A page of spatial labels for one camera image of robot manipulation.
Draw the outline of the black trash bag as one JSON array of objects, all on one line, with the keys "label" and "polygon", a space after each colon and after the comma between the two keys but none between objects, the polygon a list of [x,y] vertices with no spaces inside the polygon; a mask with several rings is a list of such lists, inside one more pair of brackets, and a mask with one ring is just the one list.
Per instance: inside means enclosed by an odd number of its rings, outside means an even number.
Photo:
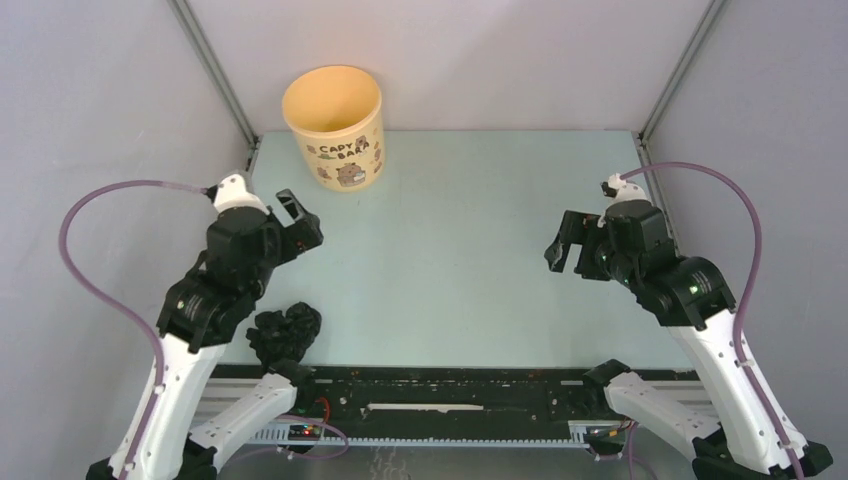
[{"label": "black trash bag", "polygon": [[260,365],[269,370],[282,360],[300,362],[315,342],[321,326],[321,313],[305,302],[298,302],[285,312],[257,314],[254,326],[246,330],[246,338]]}]

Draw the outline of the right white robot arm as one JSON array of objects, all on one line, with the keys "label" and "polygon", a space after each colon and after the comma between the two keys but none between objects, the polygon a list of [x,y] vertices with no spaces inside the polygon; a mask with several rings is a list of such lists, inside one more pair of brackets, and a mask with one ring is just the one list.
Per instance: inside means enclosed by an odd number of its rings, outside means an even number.
[{"label": "right white robot arm", "polygon": [[617,360],[583,378],[585,411],[613,412],[641,424],[691,462],[699,479],[802,479],[831,466],[832,455],[807,440],[767,391],[744,337],[735,336],[735,299],[710,261],[677,254],[663,212],[629,200],[595,215],[566,211],[545,259],[584,279],[616,281],[678,342],[715,410],[708,418],[650,386]]}]

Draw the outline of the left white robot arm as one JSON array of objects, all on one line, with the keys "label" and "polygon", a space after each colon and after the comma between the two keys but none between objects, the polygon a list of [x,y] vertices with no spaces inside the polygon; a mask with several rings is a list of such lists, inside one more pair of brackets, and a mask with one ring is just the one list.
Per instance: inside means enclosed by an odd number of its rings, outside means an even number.
[{"label": "left white robot arm", "polygon": [[224,464],[273,417],[304,416],[316,403],[308,370],[293,360],[274,363],[258,387],[223,413],[194,427],[204,388],[238,325],[256,309],[274,269],[320,246],[319,218],[289,189],[277,200],[291,216],[246,193],[217,202],[207,246],[167,291],[154,363],[125,438],[110,457],[92,464],[89,479],[214,479]]}]

